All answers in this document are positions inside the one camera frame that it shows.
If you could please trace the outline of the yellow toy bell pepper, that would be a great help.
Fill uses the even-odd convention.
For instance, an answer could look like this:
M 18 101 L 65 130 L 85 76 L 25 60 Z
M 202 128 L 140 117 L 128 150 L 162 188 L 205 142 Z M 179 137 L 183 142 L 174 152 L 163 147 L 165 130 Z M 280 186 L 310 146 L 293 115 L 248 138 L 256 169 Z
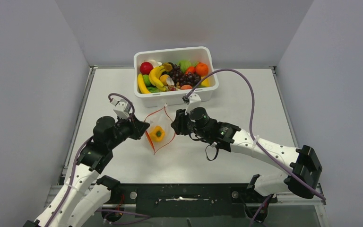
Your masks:
M 165 137 L 165 131 L 158 125 L 153 128 L 149 136 L 153 142 L 161 142 Z

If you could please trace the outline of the clear orange-zip bag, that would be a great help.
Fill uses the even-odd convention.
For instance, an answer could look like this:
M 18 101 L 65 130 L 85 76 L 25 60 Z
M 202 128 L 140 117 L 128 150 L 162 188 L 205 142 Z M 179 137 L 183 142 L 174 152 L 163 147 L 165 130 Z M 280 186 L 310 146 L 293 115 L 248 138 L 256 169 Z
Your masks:
M 160 109 L 148 114 L 144 122 L 150 124 L 149 128 L 145 131 L 145 137 L 154 155 L 174 140 L 176 133 L 171 127 L 173 119 L 168 113 L 167 103 Z

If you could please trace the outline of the yellow toy banana bunch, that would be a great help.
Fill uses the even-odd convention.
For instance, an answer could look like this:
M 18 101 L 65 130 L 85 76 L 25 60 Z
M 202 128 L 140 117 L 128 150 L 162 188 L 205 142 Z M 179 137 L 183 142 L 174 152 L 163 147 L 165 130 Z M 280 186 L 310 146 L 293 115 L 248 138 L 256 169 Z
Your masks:
M 165 85 L 160 81 L 160 76 L 165 71 L 164 66 L 158 66 L 150 71 L 149 80 L 152 86 L 158 88 L 160 91 L 165 92 L 167 89 Z

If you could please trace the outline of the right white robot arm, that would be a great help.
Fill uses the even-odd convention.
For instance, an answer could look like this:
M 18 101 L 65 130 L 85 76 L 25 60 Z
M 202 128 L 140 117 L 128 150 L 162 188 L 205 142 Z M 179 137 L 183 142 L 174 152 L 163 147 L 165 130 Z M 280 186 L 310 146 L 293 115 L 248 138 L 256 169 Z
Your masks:
M 219 122 L 208 116 L 206 109 L 197 107 L 190 113 L 177 110 L 171 123 L 177 135 L 197 136 L 196 140 L 207 143 L 216 150 L 248 155 L 281 170 L 274 175 L 254 175 L 247 188 L 247 196 L 258 202 L 265 196 L 291 192 L 301 198 L 325 196 L 316 188 L 322 173 L 322 165 L 314 148 L 287 147 L 250 135 L 246 130 Z

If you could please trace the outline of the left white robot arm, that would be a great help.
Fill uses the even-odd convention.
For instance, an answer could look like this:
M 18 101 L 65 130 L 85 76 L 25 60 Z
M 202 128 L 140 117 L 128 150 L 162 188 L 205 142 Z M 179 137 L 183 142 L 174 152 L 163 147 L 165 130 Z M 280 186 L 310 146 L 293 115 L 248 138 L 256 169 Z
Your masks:
M 139 140 L 150 124 L 135 116 L 97 120 L 93 135 L 77 151 L 68 180 L 49 206 L 25 227 L 80 227 L 116 193 L 120 182 L 101 176 L 113 149 L 126 139 Z

